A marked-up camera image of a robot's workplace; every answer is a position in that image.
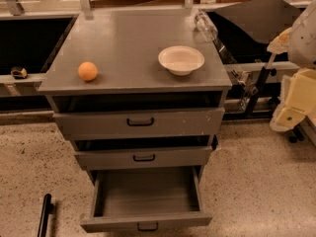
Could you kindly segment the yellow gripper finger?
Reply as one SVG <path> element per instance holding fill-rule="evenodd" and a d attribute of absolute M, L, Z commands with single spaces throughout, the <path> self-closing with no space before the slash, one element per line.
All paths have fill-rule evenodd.
<path fill-rule="evenodd" d="M 287 52 L 289 47 L 289 37 L 291 28 L 287 28 L 275 37 L 268 45 L 267 51 L 274 54 L 281 54 Z"/>
<path fill-rule="evenodd" d="M 281 80 L 280 103 L 277 105 L 270 127 L 284 132 L 300 124 L 316 106 L 316 71 L 299 69 Z"/>

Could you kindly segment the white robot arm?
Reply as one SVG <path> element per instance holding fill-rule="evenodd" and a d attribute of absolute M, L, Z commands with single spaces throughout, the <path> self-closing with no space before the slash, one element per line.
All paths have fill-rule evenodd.
<path fill-rule="evenodd" d="M 293 25 L 281 32 L 268 45 L 272 54 L 286 52 L 288 60 L 299 67 L 291 77 L 281 80 L 280 103 L 270 127 L 274 131 L 288 131 L 300 124 L 316 106 L 316 0 L 313 0 Z"/>

